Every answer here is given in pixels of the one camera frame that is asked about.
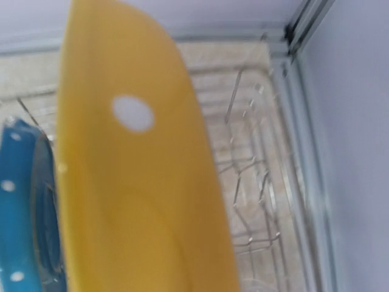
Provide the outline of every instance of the blue plate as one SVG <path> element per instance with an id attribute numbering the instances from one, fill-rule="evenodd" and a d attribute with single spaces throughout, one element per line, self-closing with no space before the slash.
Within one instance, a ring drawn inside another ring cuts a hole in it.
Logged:
<path id="1" fill-rule="evenodd" d="M 4 292 L 65 292 L 50 143 L 20 119 L 0 148 L 0 281 Z"/>

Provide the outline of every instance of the wire dish rack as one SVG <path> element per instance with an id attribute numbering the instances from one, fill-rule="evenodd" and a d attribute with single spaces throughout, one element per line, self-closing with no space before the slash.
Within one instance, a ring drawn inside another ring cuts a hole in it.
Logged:
<path id="1" fill-rule="evenodd" d="M 291 194 L 291 185 L 297 186 L 302 200 L 301 187 L 271 69 L 244 61 L 189 65 L 189 71 L 222 185 L 242 291 L 307 291 L 306 235 L 295 216 L 304 210 Z M 0 113 L 39 126 L 55 146 L 55 91 L 49 85 L 7 96 Z"/>

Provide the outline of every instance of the yellow plate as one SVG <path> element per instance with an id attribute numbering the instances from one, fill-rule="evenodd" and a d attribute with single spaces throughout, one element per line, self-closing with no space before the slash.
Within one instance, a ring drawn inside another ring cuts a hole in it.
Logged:
<path id="1" fill-rule="evenodd" d="M 174 41 L 120 1 L 74 0 L 58 92 L 72 292 L 237 292 L 204 121 Z"/>

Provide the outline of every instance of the white polka dot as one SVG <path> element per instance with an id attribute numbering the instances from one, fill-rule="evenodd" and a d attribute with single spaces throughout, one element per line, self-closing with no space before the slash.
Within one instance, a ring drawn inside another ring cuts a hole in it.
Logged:
<path id="1" fill-rule="evenodd" d="M 24 273 L 22 272 L 14 272 L 11 274 L 11 281 L 12 282 L 20 282 L 24 279 Z"/>
<path id="2" fill-rule="evenodd" d="M 13 192 L 15 190 L 15 184 L 12 181 L 2 181 L 1 188 L 6 192 Z"/>
<path id="3" fill-rule="evenodd" d="M 115 117 L 129 130 L 143 132 L 154 125 L 153 110 L 137 97 L 117 96 L 112 108 Z"/>
<path id="4" fill-rule="evenodd" d="M 22 139 L 22 137 L 18 133 L 12 133 L 11 138 L 15 141 L 20 141 Z"/>

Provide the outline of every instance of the white wall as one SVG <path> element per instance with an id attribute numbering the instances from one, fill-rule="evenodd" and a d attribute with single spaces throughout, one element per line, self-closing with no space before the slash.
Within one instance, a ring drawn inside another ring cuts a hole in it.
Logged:
<path id="1" fill-rule="evenodd" d="M 389 291 L 388 12 L 386 0 L 336 0 L 305 49 L 330 157 L 339 291 Z"/>
<path id="2" fill-rule="evenodd" d="M 287 23 L 302 0 L 124 0 L 165 26 L 275 21 Z M 61 32 L 70 0 L 1 0 L 0 43 L 15 35 Z"/>

